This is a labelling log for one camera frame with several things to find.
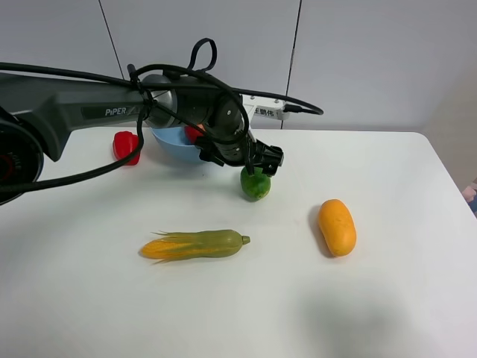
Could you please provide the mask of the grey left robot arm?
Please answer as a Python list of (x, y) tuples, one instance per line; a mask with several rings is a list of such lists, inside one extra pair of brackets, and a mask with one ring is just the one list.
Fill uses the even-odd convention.
[(203, 78), (149, 75), (123, 81), (91, 75), (76, 81), (2, 73), (1, 202), (122, 167), (140, 153), (142, 140), (109, 165), (40, 180), (45, 159), (58, 161), (72, 132), (129, 121), (158, 129), (203, 125), (200, 158), (219, 166), (272, 176), (283, 162), (281, 148), (253, 138), (242, 97)]

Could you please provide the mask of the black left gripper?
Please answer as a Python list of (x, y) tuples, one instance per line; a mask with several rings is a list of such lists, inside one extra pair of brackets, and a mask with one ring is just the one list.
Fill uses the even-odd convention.
[(275, 175), (284, 159), (280, 147), (254, 139), (251, 132), (233, 144), (220, 144), (214, 142), (210, 135), (203, 134), (194, 145), (200, 150), (202, 161), (219, 166), (243, 167), (249, 175), (254, 175), (255, 168), (261, 168), (266, 175)]

